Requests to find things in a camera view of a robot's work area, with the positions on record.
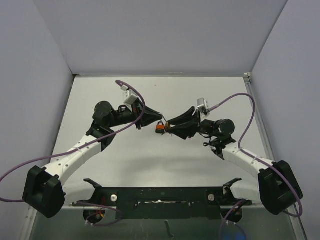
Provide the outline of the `orange black padlock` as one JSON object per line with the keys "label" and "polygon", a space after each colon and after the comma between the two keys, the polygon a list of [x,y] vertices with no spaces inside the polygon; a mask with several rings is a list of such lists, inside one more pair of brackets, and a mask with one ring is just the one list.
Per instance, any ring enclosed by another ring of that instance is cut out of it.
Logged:
{"label": "orange black padlock", "polygon": [[157,123],[156,128],[155,128],[155,133],[161,134],[161,135],[166,133],[166,125],[162,121],[159,121]]}

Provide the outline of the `brass padlock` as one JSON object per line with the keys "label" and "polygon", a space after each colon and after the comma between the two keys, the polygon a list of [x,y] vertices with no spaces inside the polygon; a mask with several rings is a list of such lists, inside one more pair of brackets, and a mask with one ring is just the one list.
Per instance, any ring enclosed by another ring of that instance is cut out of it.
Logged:
{"label": "brass padlock", "polygon": [[171,127],[171,125],[169,124],[169,122],[167,121],[167,119],[165,118],[165,116],[163,114],[161,114],[162,116],[162,120],[163,120],[163,123],[164,123],[164,127],[166,129],[169,129]]}

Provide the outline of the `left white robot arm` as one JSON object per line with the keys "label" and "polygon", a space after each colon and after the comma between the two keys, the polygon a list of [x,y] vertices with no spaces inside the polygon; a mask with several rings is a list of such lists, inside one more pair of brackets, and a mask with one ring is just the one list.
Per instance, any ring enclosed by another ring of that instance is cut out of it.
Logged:
{"label": "left white robot arm", "polygon": [[54,217],[64,205],[86,201],[95,206],[102,193],[95,189],[94,182],[86,179],[75,185],[66,185],[67,180],[89,159],[104,151],[115,138],[113,127],[133,124],[137,129],[159,122],[162,115],[144,107],[137,99],[131,107],[125,105],[114,109],[107,101],[94,108],[93,122],[82,139],[70,149],[70,153],[58,155],[51,163],[28,171],[22,195],[24,202],[46,218]]}

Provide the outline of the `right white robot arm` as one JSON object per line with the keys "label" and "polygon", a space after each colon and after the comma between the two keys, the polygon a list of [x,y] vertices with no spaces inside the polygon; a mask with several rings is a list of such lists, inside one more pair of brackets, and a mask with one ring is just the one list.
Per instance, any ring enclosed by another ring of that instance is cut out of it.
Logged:
{"label": "right white robot arm", "polygon": [[257,180],[256,183],[246,183],[241,179],[226,183],[222,197],[227,204],[233,205],[239,199],[246,199],[261,203],[270,213],[278,215],[301,201],[302,190],[287,162],[260,158],[240,147],[232,138],[235,131],[232,120],[212,121],[202,117],[198,109],[191,107],[184,114],[169,120],[165,130],[183,140],[196,134],[208,137],[206,145],[217,157],[235,164]]}

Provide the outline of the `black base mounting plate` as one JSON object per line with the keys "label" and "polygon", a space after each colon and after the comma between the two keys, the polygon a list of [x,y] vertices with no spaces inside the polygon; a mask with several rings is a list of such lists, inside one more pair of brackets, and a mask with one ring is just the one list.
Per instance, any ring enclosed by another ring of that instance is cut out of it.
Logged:
{"label": "black base mounting plate", "polygon": [[83,218],[96,226],[114,211],[113,224],[121,220],[186,220],[206,218],[238,223],[243,217],[243,206],[252,202],[240,201],[222,187],[103,187],[86,178],[94,188],[93,195],[85,200]]}

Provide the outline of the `aluminium frame rail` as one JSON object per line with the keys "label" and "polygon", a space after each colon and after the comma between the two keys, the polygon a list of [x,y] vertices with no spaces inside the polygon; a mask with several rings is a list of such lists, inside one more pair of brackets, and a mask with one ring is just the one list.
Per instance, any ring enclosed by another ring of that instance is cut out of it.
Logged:
{"label": "aluminium frame rail", "polygon": [[[264,147],[266,156],[268,159],[275,161],[276,159],[275,159],[275,156],[274,156],[274,153],[272,150],[269,136],[267,134],[266,127],[265,127],[263,118],[260,113],[258,100],[255,96],[254,91],[253,91],[251,74],[252,74],[251,72],[244,73],[243,80],[244,80],[244,83],[246,86],[247,93],[250,94],[255,101],[255,120],[256,120],[258,130],[259,130],[259,134],[262,139],[262,143],[263,143],[263,147]],[[300,217],[296,218],[296,217],[290,216],[290,221],[291,221],[296,239],[297,240],[307,240],[308,238],[307,238],[306,232],[304,230],[304,226],[302,224],[301,218]]]}

